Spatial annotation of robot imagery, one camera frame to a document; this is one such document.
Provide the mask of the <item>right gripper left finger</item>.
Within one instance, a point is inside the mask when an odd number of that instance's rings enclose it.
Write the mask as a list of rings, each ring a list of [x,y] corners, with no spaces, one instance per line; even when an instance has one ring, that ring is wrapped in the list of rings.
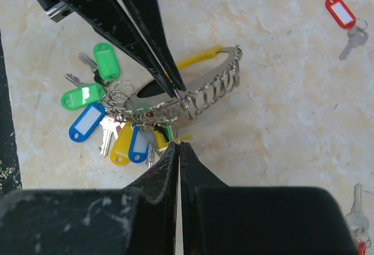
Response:
[[[179,147],[122,189],[14,190],[2,254],[174,254]]]

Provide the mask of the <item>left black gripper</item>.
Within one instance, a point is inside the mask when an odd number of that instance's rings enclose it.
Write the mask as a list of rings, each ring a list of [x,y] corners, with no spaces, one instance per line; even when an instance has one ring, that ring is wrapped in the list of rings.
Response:
[[[157,0],[37,1],[54,22],[72,10],[79,14],[97,33],[146,68],[164,91],[186,91],[167,45]]]

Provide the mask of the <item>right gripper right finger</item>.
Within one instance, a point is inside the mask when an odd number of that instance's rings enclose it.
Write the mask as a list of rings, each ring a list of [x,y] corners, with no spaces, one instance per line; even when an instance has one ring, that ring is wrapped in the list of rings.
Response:
[[[185,254],[357,254],[333,196],[319,187],[231,187],[179,148]]]

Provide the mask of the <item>large keyring with tagged keys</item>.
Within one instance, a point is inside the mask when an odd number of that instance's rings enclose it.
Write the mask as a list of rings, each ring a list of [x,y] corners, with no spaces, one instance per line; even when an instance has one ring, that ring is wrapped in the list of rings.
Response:
[[[176,121],[182,112],[195,120],[239,86],[239,61],[243,55],[239,46],[213,46],[179,60],[176,66],[181,70],[219,54],[228,57],[216,68],[187,83],[186,91],[181,91],[175,98],[170,98],[155,81],[126,94],[119,89],[121,81],[117,79],[108,91],[97,82],[84,85],[68,74],[66,77],[77,88],[62,95],[61,105],[68,110],[84,108],[69,129],[70,139],[83,142],[98,125],[102,125],[102,156],[110,156],[117,165],[144,161],[148,146],[140,132],[151,135],[155,151],[160,151],[167,144],[159,130],[161,126]]]

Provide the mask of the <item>key with red fob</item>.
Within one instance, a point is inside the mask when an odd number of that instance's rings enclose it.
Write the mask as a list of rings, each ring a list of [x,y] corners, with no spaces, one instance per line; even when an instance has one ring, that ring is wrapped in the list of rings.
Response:
[[[365,216],[362,207],[362,184],[354,186],[354,201],[350,213],[345,215],[345,221],[356,240],[359,254],[366,254],[372,245],[369,236],[369,219]]]

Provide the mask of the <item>key with yellow tag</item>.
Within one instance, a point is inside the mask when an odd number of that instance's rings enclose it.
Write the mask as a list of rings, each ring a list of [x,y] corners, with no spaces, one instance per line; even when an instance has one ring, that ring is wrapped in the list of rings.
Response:
[[[179,137],[176,134],[174,134],[173,132],[168,132],[167,136],[168,136],[168,140],[166,141],[166,143],[171,143],[171,142],[180,143],[180,142],[183,142],[183,141],[186,141],[186,140],[189,140],[189,139],[192,138],[192,135],[186,135],[186,136]]]

